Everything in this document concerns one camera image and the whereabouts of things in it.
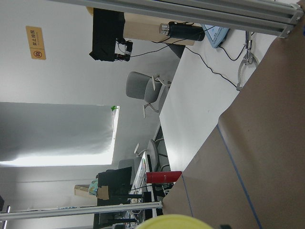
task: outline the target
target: blue tablet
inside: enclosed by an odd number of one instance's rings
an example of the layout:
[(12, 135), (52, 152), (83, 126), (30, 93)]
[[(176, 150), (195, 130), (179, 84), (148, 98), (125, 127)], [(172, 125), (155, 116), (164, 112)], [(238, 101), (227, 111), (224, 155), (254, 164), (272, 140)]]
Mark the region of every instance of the blue tablet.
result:
[(217, 48), (221, 45), (221, 43), (225, 40), (227, 33), (229, 31), (228, 28), (212, 26), (212, 25), (201, 25), (205, 30), (205, 35), (209, 39), (211, 46), (213, 48)]

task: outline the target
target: yellow round object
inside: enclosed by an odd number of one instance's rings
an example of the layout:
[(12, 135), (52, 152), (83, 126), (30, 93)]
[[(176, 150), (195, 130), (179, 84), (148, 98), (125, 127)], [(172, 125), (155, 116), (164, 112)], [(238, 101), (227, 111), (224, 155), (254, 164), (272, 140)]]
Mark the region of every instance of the yellow round object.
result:
[(183, 215), (163, 215), (149, 219), (137, 229), (212, 229), (202, 221)]

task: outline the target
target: red cup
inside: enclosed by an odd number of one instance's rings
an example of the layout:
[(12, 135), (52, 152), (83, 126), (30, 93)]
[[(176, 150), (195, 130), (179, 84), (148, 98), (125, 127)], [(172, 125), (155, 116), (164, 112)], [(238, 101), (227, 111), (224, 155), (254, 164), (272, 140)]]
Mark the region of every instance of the red cup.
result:
[(146, 173), (146, 183), (160, 184), (176, 182), (181, 174), (181, 171), (149, 172)]

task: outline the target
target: wall sign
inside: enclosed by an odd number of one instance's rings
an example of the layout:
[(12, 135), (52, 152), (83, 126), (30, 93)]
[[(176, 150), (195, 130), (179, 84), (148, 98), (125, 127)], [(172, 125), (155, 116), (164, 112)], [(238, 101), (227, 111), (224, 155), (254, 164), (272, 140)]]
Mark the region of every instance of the wall sign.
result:
[(26, 26), (32, 59), (45, 60), (42, 30), (39, 27)]

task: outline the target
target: brown cardboard sheet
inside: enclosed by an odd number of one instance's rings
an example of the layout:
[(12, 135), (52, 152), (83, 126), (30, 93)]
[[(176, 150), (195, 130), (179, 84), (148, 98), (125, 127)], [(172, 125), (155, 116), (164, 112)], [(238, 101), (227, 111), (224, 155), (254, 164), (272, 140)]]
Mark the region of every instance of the brown cardboard sheet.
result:
[[(193, 216), (215, 229), (255, 229), (255, 219), (215, 128), (183, 172)], [(190, 215), (182, 177), (163, 200), (164, 214)]]
[[(276, 39), (183, 173), (194, 217), (214, 228), (258, 229), (236, 163), (264, 229), (305, 225), (305, 19)], [(185, 214), (180, 178), (164, 213)]]

